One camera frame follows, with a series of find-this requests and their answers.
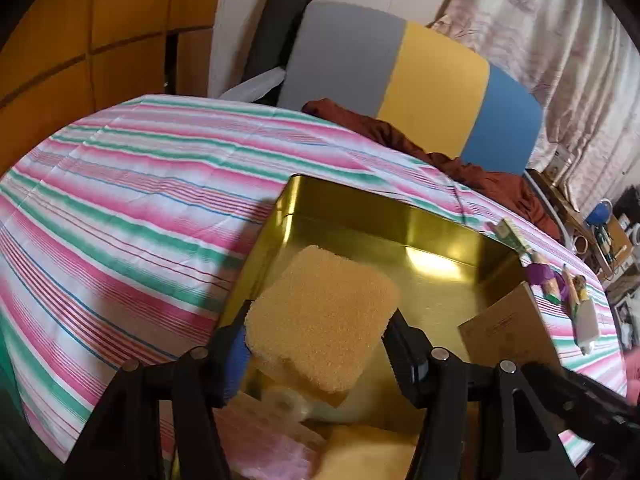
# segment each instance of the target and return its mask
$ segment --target floral curtain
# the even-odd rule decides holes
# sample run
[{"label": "floral curtain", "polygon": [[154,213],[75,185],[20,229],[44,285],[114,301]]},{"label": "floral curtain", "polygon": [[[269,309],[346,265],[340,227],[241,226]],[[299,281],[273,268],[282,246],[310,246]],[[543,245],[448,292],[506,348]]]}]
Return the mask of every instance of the floral curtain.
[{"label": "floral curtain", "polygon": [[604,0],[451,0],[434,30],[520,81],[545,112],[529,167],[573,154],[561,189],[587,215],[640,151],[640,54]]}]

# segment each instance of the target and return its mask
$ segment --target striped tablecloth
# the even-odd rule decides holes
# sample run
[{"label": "striped tablecloth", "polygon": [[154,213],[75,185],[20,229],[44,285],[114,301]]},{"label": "striped tablecloth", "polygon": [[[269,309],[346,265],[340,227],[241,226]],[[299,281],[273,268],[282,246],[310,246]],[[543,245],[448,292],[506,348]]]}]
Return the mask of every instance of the striped tablecloth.
[{"label": "striped tablecloth", "polygon": [[[507,209],[438,170],[304,114],[143,96],[62,128],[0,180],[0,314],[24,411],[61,460],[117,368],[203,344],[287,179],[306,173],[428,209],[492,236],[508,217],[560,269],[584,274],[602,337],[583,356],[535,290],[562,364],[625,393],[593,273]],[[162,409],[162,449],[173,427]],[[588,444],[562,434],[572,460]]]}]

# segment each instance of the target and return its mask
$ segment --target brown cloth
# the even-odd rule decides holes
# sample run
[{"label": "brown cloth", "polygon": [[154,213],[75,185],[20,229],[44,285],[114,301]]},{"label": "brown cloth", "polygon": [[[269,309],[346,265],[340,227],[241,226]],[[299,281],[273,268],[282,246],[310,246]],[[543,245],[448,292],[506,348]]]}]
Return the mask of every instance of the brown cloth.
[{"label": "brown cloth", "polygon": [[465,164],[459,157],[451,159],[442,153],[425,153],[420,146],[407,139],[391,124],[346,110],[330,99],[309,101],[303,106],[302,111],[339,124],[378,144],[431,164],[456,182],[469,186],[505,206],[554,240],[560,241],[560,229],[522,176],[501,171],[485,171],[475,164]]}]

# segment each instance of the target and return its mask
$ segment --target sponge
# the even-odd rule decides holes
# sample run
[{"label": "sponge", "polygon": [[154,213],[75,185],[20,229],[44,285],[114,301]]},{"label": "sponge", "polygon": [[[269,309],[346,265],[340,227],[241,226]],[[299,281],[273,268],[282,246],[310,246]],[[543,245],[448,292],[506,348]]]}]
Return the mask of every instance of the sponge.
[{"label": "sponge", "polygon": [[252,304],[246,342],[265,373],[286,376],[293,387],[337,406],[380,343],[399,299],[382,272],[309,246]]}]

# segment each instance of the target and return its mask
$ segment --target silver screw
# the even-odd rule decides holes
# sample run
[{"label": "silver screw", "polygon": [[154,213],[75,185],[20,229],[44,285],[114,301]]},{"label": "silver screw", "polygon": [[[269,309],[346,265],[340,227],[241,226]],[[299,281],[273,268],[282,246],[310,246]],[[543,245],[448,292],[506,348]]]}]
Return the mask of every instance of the silver screw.
[{"label": "silver screw", "polygon": [[503,372],[507,372],[508,374],[513,374],[517,370],[515,364],[513,364],[511,361],[506,360],[500,361],[500,368]]},{"label": "silver screw", "polygon": [[208,356],[209,355],[209,350],[204,348],[204,346],[196,346],[196,348],[192,348],[191,349],[189,354],[194,359],[199,360],[199,359],[204,359],[206,356]]},{"label": "silver screw", "polygon": [[137,370],[140,366],[140,361],[135,358],[127,359],[122,364],[122,369],[126,372],[132,372],[133,370]]},{"label": "silver screw", "polygon": [[447,359],[449,359],[449,352],[447,352],[440,346],[436,346],[436,348],[431,350],[431,357],[437,359],[438,361],[446,361]]}]

